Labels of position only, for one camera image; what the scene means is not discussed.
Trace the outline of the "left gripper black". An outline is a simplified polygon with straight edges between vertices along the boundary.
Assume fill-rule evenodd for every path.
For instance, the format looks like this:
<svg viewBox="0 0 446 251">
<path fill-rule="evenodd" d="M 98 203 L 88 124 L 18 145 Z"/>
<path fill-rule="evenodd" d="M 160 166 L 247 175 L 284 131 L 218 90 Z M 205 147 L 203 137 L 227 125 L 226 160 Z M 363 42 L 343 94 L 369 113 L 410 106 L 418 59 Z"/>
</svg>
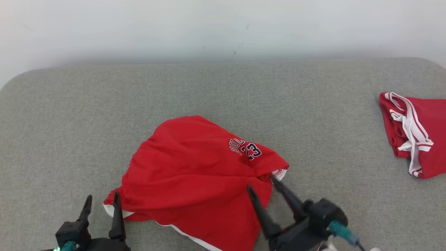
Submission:
<svg viewBox="0 0 446 251">
<path fill-rule="evenodd" d="M 77 221 L 88 221 L 91 213 L 92 195 L 88 195 Z M 125 232 L 124 217 L 121 207 L 121 198 L 118 192 L 114 193 L 113 222 L 109 231 L 109 239 L 92 239 L 87 246 L 79 246 L 78 251 L 131 251 L 131 248 L 123 242 L 127 235 Z"/>
</svg>

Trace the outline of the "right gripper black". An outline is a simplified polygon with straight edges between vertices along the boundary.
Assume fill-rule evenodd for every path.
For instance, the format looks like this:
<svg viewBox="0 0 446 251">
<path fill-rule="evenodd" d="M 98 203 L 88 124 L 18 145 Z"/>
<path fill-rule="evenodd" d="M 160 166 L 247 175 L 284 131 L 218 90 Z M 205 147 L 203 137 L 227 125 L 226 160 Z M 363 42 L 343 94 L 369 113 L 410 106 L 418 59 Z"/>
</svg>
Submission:
<svg viewBox="0 0 446 251">
<path fill-rule="evenodd" d="M 306 218 L 303 202 L 277 178 L 271 176 L 270 179 L 292 210 L 294 220 L 301 221 Z M 294 224 L 281 232 L 280 226 L 262 207 L 261 200 L 250 185 L 247 186 L 247 192 L 263 235 L 269 240 L 269 251 L 317 251 L 327 246 L 328 235 L 314 231 L 308 223 Z"/>
</svg>

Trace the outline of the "red basketball shorts white hem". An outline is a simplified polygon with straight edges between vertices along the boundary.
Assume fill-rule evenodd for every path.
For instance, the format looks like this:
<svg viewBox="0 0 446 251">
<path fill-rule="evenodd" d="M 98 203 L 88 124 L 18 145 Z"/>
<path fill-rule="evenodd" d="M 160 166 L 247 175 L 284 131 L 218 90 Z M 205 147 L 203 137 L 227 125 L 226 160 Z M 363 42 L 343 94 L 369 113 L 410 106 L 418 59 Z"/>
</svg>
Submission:
<svg viewBox="0 0 446 251">
<path fill-rule="evenodd" d="M 247 187 L 266 208 L 270 176 L 281 180 L 288 169 L 274 150 L 202 116 L 182 116 L 139 146 L 103 206 L 113 216 L 118 193 L 126 220 L 172 227 L 209 251 L 252 251 L 261 227 Z"/>
</svg>

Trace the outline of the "red basketball jersey white trim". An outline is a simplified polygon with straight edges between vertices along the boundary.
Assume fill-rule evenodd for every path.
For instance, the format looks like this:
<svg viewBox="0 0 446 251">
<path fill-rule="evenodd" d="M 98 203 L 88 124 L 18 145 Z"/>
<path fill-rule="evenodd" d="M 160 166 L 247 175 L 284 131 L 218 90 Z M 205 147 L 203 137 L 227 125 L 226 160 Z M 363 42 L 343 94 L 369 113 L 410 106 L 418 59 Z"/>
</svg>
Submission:
<svg viewBox="0 0 446 251">
<path fill-rule="evenodd" d="M 408 172 L 427 179 L 446 173 L 446 99 L 379 96 L 394 155 L 410 160 Z"/>
</svg>

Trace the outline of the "grey fabric sofa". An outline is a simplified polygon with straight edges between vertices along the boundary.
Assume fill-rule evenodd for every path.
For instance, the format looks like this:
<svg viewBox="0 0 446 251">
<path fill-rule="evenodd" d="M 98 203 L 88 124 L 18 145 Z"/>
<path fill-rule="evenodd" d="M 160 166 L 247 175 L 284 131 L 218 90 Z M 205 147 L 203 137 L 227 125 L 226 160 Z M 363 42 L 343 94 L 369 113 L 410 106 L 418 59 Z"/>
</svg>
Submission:
<svg viewBox="0 0 446 251">
<path fill-rule="evenodd" d="M 378 97 L 446 98 L 446 68 L 421 58 L 84 66 L 31 70 L 0 90 L 0 251 L 54 248 L 102 201 L 168 119 L 201 115 L 268 146 L 301 199 L 341 207 L 367 249 L 446 251 L 446 175 L 421 180 L 389 145 Z"/>
</svg>

